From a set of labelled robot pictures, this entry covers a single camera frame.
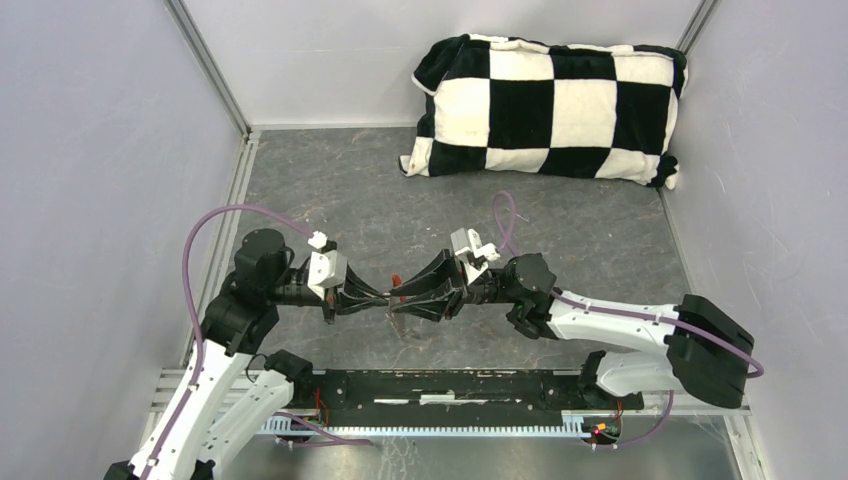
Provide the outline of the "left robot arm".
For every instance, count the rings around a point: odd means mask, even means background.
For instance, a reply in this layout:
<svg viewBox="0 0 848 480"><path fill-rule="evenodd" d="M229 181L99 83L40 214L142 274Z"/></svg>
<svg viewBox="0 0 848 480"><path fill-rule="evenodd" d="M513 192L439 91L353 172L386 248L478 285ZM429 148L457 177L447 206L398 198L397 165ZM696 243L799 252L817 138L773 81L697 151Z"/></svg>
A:
<svg viewBox="0 0 848 480"><path fill-rule="evenodd" d="M326 320L388 303L363 282L332 241L315 232L310 257L293 267L282 233L246 235L234 269L204 314L195 315L191 363L153 432L131 459L111 465L108 479L221 479L260 427L285 406L314 394L311 362L279 350L226 412L235 381L279 321L281 306L319 307Z"/></svg>

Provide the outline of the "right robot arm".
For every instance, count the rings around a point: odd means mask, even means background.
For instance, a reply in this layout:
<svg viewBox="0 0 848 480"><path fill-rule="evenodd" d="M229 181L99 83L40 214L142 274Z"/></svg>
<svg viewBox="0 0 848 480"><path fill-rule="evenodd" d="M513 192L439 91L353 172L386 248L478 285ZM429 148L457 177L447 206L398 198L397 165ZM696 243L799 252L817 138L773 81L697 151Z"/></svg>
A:
<svg viewBox="0 0 848 480"><path fill-rule="evenodd" d="M543 256L509 259L501 268L448 249L393 287L392 311L439 322L467 304L508 304L506 320L536 340L583 340L620 347L595 352L577 382L580 400L602 408L615 397L683 391L725 409L739 408L748 380L763 375L754 337L709 299L639 305L592 299L557 287Z"/></svg>

